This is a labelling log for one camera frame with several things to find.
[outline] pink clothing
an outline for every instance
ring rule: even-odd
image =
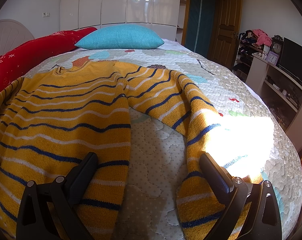
[[[258,46],[261,46],[262,44],[265,44],[266,46],[269,46],[269,47],[271,46],[272,39],[263,30],[256,29],[256,30],[253,30],[253,33],[256,36],[258,36],[258,40],[256,42],[256,44]]]

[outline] screw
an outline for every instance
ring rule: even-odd
[[[28,187],[32,187],[34,185],[34,181],[33,180],[30,180],[28,183],[27,183],[27,186]]]
[[[56,181],[57,183],[61,183],[62,181],[64,181],[64,177],[63,177],[63,176],[58,176],[58,177],[55,179],[55,181]]]
[[[242,180],[240,177],[234,177],[234,181],[238,184],[241,184],[242,183]]]
[[[267,187],[270,187],[272,184],[270,181],[266,180],[266,181],[264,181],[264,185],[266,185]]]

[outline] white wardrobe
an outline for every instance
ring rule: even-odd
[[[60,30],[134,23],[175,41],[180,0],[61,0]]]

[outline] red pillow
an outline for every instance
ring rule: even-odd
[[[43,60],[77,48],[74,44],[95,30],[96,28],[89,27],[79,31],[60,31],[27,41],[1,56],[0,92]]]

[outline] quilted bedspread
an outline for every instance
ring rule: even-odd
[[[281,214],[282,237],[289,235],[302,204],[299,156],[270,111],[234,74],[193,52],[110,49],[79,50],[51,57],[25,76],[32,77],[57,66],[81,66],[87,60],[118,60],[149,68],[174,69],[191,78],[236,130],[232,137],[221,138],[222,144],[224,150],[243,152],[240,157],[246,161],[236,160],[227,170],[233,176],[245,176],[250,169],[259,169],[262,178],[272,182]],[[132,108],[130,116],[131,159],[113,238],[184,239],[178,221],[176,191],[187,175],[185,138]],[[268,122],[264,125],[264,120],[271,120],[271,127]]]

